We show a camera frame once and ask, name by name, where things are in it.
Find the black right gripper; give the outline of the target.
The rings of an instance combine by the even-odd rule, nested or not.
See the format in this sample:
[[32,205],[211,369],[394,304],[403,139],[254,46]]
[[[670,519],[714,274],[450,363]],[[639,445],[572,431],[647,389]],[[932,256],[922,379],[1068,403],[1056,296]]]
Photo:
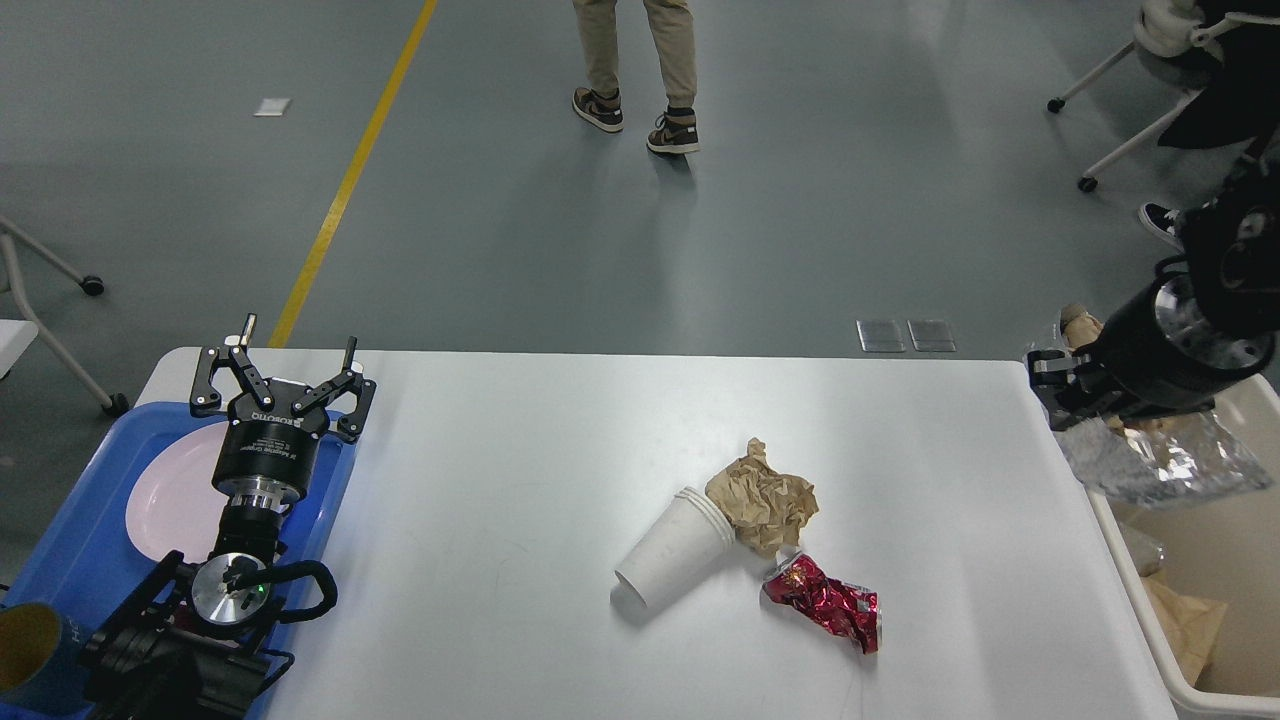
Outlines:
[[1065,432],[1199,411],[1275,356],[1275,293],[1228,299],[1188,272],[1165,273],[1107,319],[1091,355],[1030,351],[1028,382],[1050,429]]

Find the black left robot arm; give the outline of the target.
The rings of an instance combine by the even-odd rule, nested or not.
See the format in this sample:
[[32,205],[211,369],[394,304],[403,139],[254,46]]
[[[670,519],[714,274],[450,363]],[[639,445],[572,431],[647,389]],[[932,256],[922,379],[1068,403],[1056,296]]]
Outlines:
[[173,550],[125,597],[79,653],[93,719],[242,719],[293,665],[268,647],[279,625],[337,606],[317,560],[285,562],[282,528],[306,500],[326,437],[355,445],[378,389],[349,337],[340,370],[317,386],[265,377],[250,359],[256,324],[202,350],[193,416],[229,423],[212,488],[227,497],[207,557]]

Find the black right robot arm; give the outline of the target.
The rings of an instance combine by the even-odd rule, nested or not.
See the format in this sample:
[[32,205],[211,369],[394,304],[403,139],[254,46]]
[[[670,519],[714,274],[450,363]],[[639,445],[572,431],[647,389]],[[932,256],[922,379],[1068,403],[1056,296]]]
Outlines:
[[1027,355],[1051,430],[1202,413],[1277,355],[1277,163],[1184,211],[1181,251],[1071,351]]

